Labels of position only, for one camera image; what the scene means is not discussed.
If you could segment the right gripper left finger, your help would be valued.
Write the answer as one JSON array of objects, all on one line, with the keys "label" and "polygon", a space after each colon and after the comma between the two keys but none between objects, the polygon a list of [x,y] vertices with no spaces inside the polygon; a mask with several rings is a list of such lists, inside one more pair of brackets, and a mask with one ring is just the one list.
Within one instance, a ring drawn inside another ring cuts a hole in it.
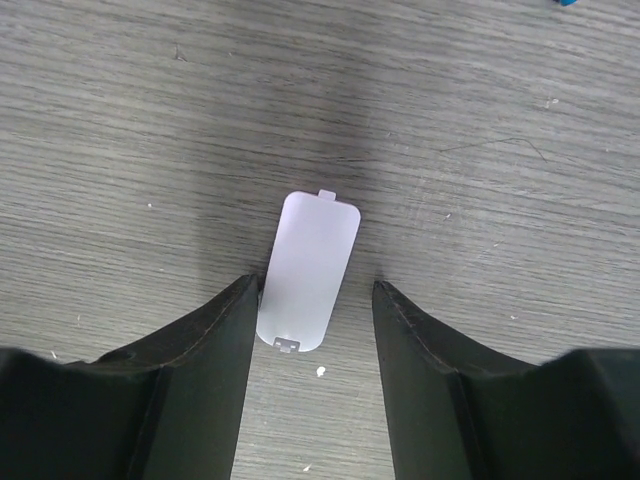
[{"label": "right gripper left finger", "polygon": [[1,352],[5,479],[227,479],[258,308],[255,276],[86,363]]}]

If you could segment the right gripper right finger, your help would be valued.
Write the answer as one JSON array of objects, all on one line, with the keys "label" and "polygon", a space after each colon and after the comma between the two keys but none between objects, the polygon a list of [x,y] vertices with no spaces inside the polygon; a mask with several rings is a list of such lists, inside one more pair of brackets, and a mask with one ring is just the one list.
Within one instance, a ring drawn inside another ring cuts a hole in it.
[{"label": "right gripper right finger", "polygon": [[639,353],[541,365],[497,352],[378,281],[372,315],[399,479],[635,479]]}]

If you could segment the white battery cover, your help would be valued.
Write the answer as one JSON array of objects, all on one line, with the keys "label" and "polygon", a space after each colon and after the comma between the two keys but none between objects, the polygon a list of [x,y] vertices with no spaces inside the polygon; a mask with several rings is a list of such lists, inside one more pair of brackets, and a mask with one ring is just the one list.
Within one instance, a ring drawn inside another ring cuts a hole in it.
[{"label": "white battery cover", "polygon": [[256,333],[264,343],[287,353],[322,344],[360,222],[359,209],[334,192],[287,195],[258,310]]}]

